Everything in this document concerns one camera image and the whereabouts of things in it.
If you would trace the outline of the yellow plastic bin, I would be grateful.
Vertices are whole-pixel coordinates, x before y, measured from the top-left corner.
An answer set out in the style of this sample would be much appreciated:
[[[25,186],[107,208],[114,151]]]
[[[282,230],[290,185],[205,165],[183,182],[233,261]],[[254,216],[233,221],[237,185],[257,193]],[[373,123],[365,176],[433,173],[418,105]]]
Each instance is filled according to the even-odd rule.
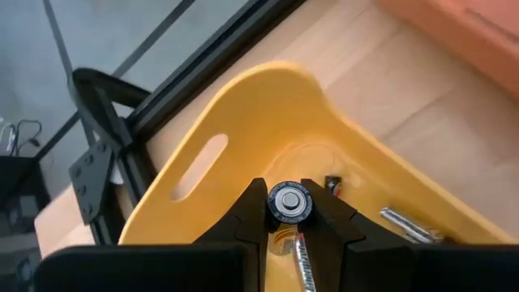
[[[338,199],[411,243],[380,216],[382,208],[443,235],[441,243],[517,245],[340,116],[316,80],[286,62],[244,71],[217,93],[130,215],[119,242],[190,244],[227,213],[253,179],[262,178],[268,192],[280,182],[304,179],[325,189],[326,175],[342,177]],[[276,224],[267,206],[263,291],[302,289],[294,239],[308,219]]]

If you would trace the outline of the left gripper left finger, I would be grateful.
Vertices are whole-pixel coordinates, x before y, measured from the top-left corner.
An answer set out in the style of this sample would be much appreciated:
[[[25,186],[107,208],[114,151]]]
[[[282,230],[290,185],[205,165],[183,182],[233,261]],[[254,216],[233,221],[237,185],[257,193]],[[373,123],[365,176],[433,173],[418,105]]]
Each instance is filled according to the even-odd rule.
[[[34,292],[261,292],[268,188],[253,179],[190,244],[67,247],[42,260]]]

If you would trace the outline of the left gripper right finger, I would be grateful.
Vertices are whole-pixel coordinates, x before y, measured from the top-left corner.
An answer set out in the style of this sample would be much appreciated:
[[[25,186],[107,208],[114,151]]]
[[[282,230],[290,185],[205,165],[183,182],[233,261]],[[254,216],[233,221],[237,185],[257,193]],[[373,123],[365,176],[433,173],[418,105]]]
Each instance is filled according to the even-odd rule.
[[[319,292],[513,292],[519,245],[421,244],[385,229],[310,179],[302,232]]]

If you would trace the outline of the orange plastic bin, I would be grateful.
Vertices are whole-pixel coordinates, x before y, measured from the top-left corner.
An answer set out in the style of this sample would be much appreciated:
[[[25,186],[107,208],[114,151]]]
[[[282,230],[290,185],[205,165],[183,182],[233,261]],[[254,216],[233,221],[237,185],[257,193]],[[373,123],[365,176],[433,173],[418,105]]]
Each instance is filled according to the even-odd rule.
[[[519,100],[519,0],[380,0]]]

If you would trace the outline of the black floor cabinet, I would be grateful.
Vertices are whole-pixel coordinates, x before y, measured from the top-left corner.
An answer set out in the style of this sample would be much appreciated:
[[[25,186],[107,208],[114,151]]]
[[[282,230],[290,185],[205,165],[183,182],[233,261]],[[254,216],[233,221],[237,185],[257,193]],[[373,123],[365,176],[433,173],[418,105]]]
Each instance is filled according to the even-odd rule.
[[[31,158],[0,156],[0,292],[32,290],[41,258],[34,221],[48,203],[41,169]]]

